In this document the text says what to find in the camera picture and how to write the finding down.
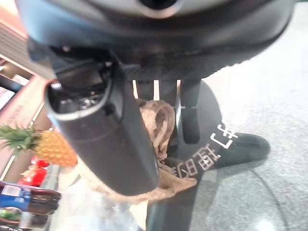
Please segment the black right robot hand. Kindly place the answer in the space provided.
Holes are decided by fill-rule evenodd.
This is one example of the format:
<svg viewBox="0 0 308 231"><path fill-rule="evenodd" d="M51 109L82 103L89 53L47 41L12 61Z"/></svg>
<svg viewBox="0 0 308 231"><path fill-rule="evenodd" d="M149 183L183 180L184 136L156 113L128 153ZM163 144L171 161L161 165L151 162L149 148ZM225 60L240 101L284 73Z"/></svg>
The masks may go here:
<svg viewBox="0 0 308 231"><path fill-rule="evenodd" d="M262 52L287 27L293 0L18 0L33 61L49 61L52 122L117 193L156 188L157 158L132 81L188 88Z"/></svg>

